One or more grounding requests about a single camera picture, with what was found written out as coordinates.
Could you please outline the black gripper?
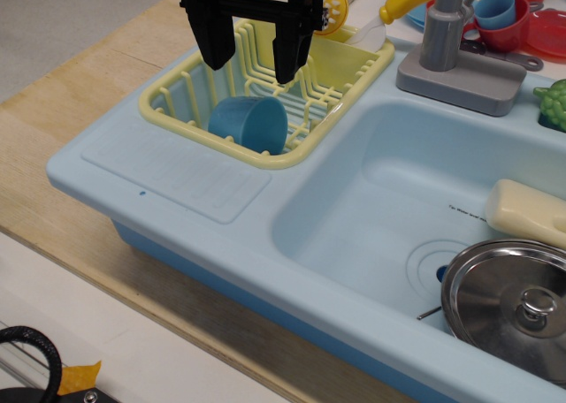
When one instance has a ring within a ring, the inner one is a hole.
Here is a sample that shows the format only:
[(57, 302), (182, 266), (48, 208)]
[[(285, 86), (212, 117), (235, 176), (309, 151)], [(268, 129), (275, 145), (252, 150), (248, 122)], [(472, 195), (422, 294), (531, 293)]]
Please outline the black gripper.
[(314, 31), (328, 25), (324, 0), (180, 0), (203, 61), (219, 70), (233, 56), (233, 18), (274, 23), (276, 80), (287, 84), (305, 65)]

